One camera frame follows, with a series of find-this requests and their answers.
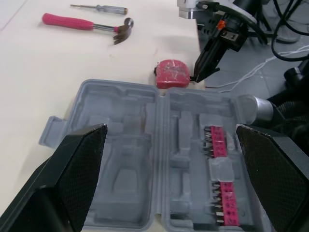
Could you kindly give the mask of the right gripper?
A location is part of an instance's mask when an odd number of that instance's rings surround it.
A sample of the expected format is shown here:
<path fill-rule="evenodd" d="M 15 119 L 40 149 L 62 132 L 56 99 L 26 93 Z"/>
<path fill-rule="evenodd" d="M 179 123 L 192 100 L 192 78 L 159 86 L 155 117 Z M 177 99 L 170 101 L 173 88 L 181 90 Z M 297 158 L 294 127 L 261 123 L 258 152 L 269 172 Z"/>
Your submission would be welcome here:
<path fill-rule="evenodd" d="M 238 18 L 211 11 L 209 41 L 197 58 L 190 81 L 199 83 L 218 72 L 219 62 L 228 49 L 238 52 L 247 40 L 247 26 Z"/>

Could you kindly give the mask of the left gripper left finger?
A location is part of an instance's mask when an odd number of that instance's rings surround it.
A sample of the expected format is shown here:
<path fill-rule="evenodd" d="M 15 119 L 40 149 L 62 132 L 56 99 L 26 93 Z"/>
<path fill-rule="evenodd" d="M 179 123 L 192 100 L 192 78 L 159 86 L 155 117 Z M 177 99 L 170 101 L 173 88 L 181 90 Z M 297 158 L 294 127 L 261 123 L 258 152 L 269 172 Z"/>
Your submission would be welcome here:
<path fill-rule="evenodd" d="M 80 232 L 98 183 L 108 127 L 64 137 L 0 217 L 2 232 Z"/>

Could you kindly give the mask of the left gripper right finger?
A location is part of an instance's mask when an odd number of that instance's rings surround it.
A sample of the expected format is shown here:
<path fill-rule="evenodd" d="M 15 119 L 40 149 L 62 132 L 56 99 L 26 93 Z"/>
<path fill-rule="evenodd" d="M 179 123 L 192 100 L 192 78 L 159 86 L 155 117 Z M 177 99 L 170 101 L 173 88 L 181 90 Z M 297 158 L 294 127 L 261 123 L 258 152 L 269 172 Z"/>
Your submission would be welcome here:
<path fill-rule="evenodd" d="M 273 130 L 237 124 L 254 191 L 277 232 L 309 230 L 309 157 Z"/>

